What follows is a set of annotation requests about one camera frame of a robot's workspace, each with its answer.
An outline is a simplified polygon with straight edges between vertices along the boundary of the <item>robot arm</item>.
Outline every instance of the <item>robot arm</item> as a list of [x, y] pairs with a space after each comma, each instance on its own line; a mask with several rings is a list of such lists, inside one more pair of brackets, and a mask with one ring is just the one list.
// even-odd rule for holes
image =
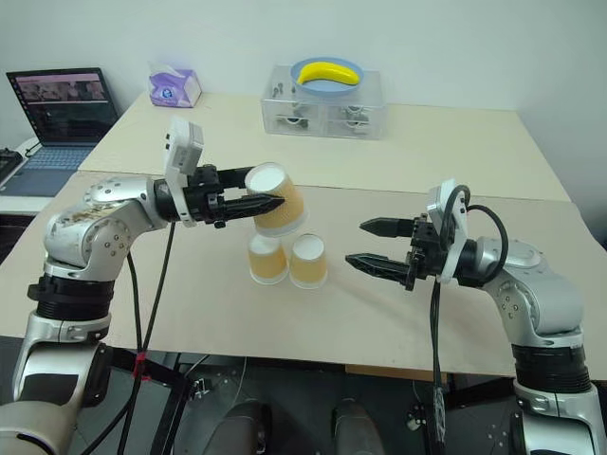
[[223, 228], [284, 202], [270, 194], [225, 200], [225, 189], [245, 187], [251, 168], [197, 168], [202, 132], [196, 125], [175, 119], [166, 139], [164, 179], [109, 178], [49, 221], [44, 275], [28, 290], [37, 308], [14, 371], [15, 401], [0, 409], [0, 453], [66, 453], [80, 408], [103, 399], [111, 348], [101, 340], [114, 281], [139, 235], [176, 221]]
[[[410, 237], [405, 263], [369, 253], [346, 256], [346, 261], [407, 290], [413, 290], [416, 279], [435, 276], [488, 292], [516, 361], [514, 390], [522, 413], [511, 419], [510, 453], [607, 453], [598, 392], [584, 364], [579, 292], [550, 269], [540, 251], [518, 241], [507, 244], [502, 270], [485, 282], [499, 262], [502, 244], [486, 237], [468, 239], [463, 193], [455, 194], [457, 203], [446, 214], [454, 188], [450, 181], [431, 190], [427, 209], [432, 221], [422, 214], [413, 220], [377, 218], [360, 226], [382, 237]], [[445, 216], [453, 217], [446, 249], [439, 236]]]

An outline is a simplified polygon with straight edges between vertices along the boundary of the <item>laptop keyboard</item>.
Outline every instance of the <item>laptop keyboard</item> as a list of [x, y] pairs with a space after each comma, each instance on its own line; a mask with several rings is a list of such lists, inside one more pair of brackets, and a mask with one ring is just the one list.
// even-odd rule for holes
[[76, 171], [92, 149], [46, 148], [36, 152], [24, 169], [63, 169]]

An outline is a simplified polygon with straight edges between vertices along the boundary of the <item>paper cup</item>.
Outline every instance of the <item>paper cup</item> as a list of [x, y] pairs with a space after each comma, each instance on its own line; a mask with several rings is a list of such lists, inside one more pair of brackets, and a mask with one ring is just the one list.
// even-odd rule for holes
[[304, 234], [293, 244], [290, 279], [302, 289], [316, 289], [326, 282], [324, 242], [314, 234]]
[[285, 201], [270, 213], [254, 217], [257, 232], [266, 237], [281, 237], [295, 231], [307, 217], [304, 199], [285, 169], [277, 163], [264, 163], [253, 168], [245, 178], [248, 194], [266, 192], [282, 196]]
[[259, 284], [276, 284], [288, 273], [285, 250], [279, 239], [255, 235], [248, 243], [250, 276]]

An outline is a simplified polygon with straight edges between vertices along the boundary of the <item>laptop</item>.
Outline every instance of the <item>laptop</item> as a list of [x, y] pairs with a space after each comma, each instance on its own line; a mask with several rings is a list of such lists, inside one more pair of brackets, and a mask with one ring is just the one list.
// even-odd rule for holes
[[52, 197], [118, 120], [99, 68], [7, 73], [41, 148], [0, 195]]

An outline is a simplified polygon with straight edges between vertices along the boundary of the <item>tissue box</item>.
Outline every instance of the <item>tissue box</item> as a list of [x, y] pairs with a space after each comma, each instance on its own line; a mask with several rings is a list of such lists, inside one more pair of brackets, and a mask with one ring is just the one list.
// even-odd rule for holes
[[164, 66], [150, 76], [150, 100], [156, 106], [194, 107], [202, 90], [191, 69]]

